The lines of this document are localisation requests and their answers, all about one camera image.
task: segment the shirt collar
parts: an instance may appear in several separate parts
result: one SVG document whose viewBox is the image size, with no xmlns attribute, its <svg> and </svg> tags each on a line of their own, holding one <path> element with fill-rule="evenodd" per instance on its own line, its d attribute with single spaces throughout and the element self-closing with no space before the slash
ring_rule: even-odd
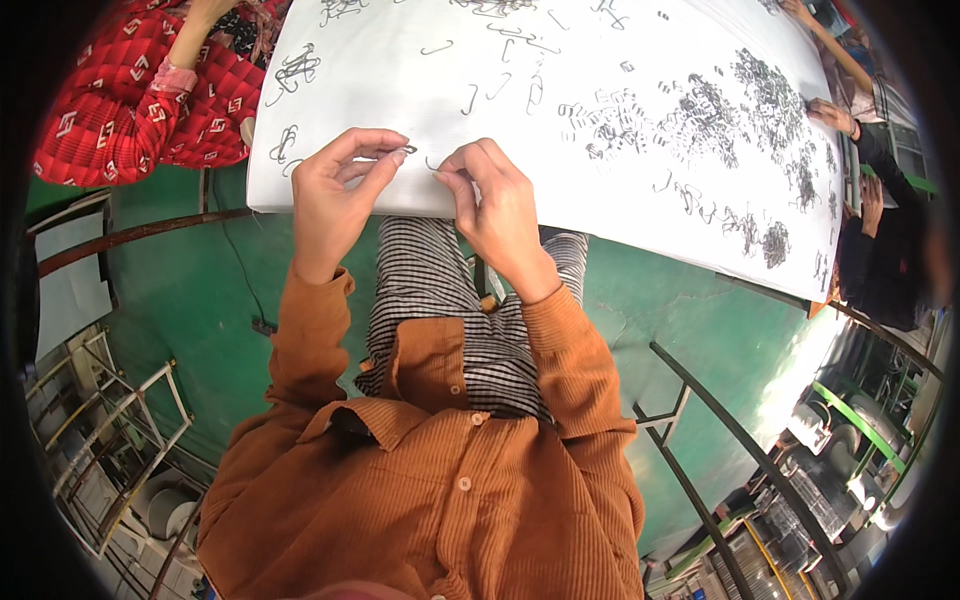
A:
<svg viewBox="0 0 960 600">
<path fill-rule="evenodd" d="M 380 448 L 390 452 L 412 429 L 430 418 L 422 409 L 400 400 L 381 398 L 354 398 L 330 402 L 317 411 L 300 434 L 297 444 L 305 444 L 320 437 L 330 423 L 330 416 L 338 408 L 346 408 L 356 414 L 370 429 Z"/>
</svg>

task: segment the striped pants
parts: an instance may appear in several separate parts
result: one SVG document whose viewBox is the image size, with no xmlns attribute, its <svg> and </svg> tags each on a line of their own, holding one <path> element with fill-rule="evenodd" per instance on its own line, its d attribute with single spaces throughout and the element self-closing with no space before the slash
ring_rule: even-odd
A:
<svg viewBox="0 0 960 600">
<path fill-rule="evenodd" d="M 561 231 L 543 243 L 561 280 L 581 304 L 587 240 L 584 233 Z M 495 313 L 481 312 L 452 221 L 384 217 L 376 271 L 376 301 L 367 334 L 373 368 L 354 379 L 361 392 L 379 393 L 401 322 L 459 317 L 464 321 L 464 379 L 470 408 L 501 419 L 553 420 L 540 399 L 520 299 L 511 292 Z"/>
</svg>

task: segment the orange corduroy shirt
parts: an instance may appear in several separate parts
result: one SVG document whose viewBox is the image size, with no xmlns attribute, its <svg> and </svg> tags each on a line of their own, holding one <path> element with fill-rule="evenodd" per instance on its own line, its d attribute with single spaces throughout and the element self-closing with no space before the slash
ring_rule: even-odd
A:
<svg viewBox="0 0 960 600">
<path fill-rule="evenodd" d="M 523 307 L 550 425 L 469 410 L 456 318 L 401 323 L 380 397 L 347 399 L 353 287 L 343 270 L 324 285 L 287 276 L 273 406 L 234 430 L 204 500 L 198 554 L 214 588 L 296 598 L 365 580 L 423 600 L 642 598 L 643 503 L 623 455 L 636 426 L 569 290 Z M 334 413 L 359 432 L 331 426 Z"/>
</svg>

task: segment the red patterned jacket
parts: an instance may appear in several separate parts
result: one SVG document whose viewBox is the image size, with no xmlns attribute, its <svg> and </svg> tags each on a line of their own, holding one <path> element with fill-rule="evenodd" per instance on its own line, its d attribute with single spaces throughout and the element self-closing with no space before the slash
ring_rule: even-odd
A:
<svg viewBox="0 0 960 600">
<path fill-rule="evenodd" d="M 194 71 L 166 61 L 183 22 L 160 10 L 180 0 L 122 5 L 76 57 L 41 133 L 34 171 L 66 185 L 117 185 L 162 162 L 199 169 L 249 153 L 264 71 L 207 40 Z"/>
</svg>

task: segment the black jacket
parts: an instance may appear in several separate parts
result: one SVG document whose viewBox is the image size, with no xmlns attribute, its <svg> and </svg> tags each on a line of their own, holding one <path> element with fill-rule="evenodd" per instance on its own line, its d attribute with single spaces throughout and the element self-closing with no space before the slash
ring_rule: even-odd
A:
<svg viewBox="0 0 960 600">
<path fill-rule="evenodd" d="M 850 306 L 901 331 L 917 328 L 927 279 L 923 259 L 926 208 L 886 146 L 860 129 L 860 162 L 873 167 L 900 205 L 883 211 L 876 238 L 851 218 L 840 235 L 840 296 Z"/>
</svg>

